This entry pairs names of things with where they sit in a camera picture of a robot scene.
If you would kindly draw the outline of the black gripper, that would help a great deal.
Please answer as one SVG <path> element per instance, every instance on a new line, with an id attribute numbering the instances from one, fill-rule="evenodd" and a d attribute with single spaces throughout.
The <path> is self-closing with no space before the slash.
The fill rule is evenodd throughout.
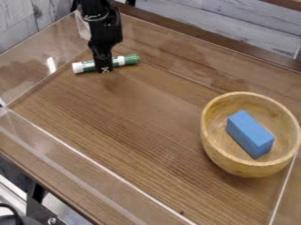
<path id="1" fill-rule="evenodd" d="M 95 70 L 99 73 L 112 71 L 111 49 L 123 40 L 122 15 L 112 0 L 77 0 L 81 19 L 88 23 Z"/>

